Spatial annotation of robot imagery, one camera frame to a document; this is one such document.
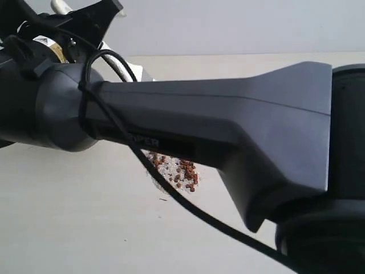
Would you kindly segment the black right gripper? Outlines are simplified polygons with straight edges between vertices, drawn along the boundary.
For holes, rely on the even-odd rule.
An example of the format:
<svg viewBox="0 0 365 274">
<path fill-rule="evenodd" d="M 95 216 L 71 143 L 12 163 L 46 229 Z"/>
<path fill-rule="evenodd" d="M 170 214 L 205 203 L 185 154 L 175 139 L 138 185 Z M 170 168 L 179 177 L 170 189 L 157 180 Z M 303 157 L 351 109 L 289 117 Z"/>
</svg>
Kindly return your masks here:
<svg viewBox="0 0 365 274">
<path fill-rule="evenodd" d="M 123 5 L 103 0 L 79 10 L 56 2 L 56 13 L 37 14 L 26 1 L 1 1 L 1 64 L 81 63 L 97 52 Z"/>
</svg>

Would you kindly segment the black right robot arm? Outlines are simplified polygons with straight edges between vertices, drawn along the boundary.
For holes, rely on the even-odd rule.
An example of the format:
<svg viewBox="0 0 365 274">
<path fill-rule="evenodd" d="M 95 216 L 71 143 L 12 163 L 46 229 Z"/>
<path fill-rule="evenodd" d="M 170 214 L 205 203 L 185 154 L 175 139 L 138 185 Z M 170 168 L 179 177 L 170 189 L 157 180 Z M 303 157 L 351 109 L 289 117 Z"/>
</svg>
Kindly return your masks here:
<svg viewBox="0 0 365 274">
<path fill-rule="evenodd" d="M 251 78 L 119 83 L 92 69 L 118 1 L 65 15 L 1 2 L 1 146 L 125 144 L 190 213 L 297 273 L 364 272 L 364 65 L 302 62 Z M 144 150 L 219 170 L 245 226 L 179 194 Z"/>
</svg>

